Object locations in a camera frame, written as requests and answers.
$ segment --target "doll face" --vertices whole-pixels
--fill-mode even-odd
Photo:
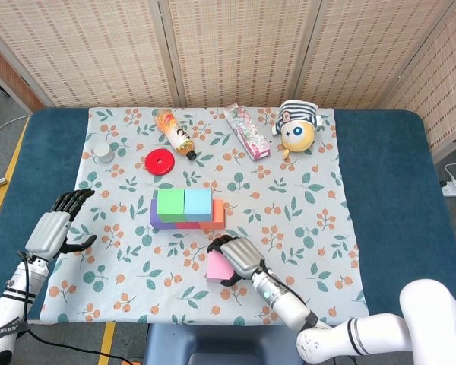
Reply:
[[[289,122],[280,130],[282,144],[288,150],[302,152],[314,142],[314,126],[307,122]]]

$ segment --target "red disc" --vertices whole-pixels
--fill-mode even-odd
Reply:
[[[158,148],[147,155],[145,167],[152,175],[165,175],[174,167],[174,156],[169,150]]]

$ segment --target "white robotic arm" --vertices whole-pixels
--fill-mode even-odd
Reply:
[[[318,320],[300,297],[265,267],[264,256],[246,238],[222,236],[208,247],[225,255],[235,274],[221,284],[252,280],[254,289],[293,331],[307,363],[340,355],[413,351],[416,365],[456,364],[456,300],[437,281],[418,280],[401,292],[405,320],[383,313],[351,319],[332,328]]]
[[[93,194],[93,190],[83,189],[61,195],[30,235],[25,246],[27,253],[21,252],[23,261],[0,297],[0,365],[11,362],[17,335],[28,330],[27,313],[47,279],[49,262],[60,252],[83,251],[97,238],[90,236],[81,245],[66,244],[71,222]]]

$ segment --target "yellow plush doll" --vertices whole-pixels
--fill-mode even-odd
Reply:
[[[284,160],[289,157],[290,151],[303,152],[311,147],[317,110],[317,105],[301,100],[287,100],[280,106],[272,134],[280,134],[282,138]]]

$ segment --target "purple block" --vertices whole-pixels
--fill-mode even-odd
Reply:
[[[176,228],[175,223],[163,223],[157,215],[157,200],[150,201],[150,224],[157,230],[171,230]]]

